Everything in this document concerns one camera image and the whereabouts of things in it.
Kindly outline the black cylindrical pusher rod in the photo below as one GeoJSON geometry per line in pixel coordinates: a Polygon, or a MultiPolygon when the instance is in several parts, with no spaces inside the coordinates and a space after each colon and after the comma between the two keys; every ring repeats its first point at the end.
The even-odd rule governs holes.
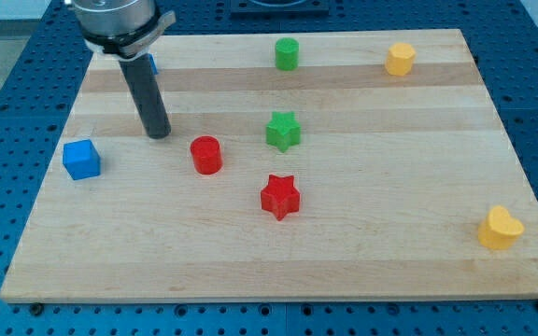
{"type": "Polygon", "coordinates": [[[149,56],[144,54],[130,62],[120,62],[120,69],[147,136],[152,139],[168,136],[171,124],[149,56]]]}

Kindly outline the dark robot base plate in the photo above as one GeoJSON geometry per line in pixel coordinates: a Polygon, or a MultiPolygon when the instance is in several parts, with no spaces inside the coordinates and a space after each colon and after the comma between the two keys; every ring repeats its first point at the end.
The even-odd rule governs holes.
{"type": "Polygon", "coordinates": [[[328,14],[330,0],[230,0],[231,17],[328,14]]]}

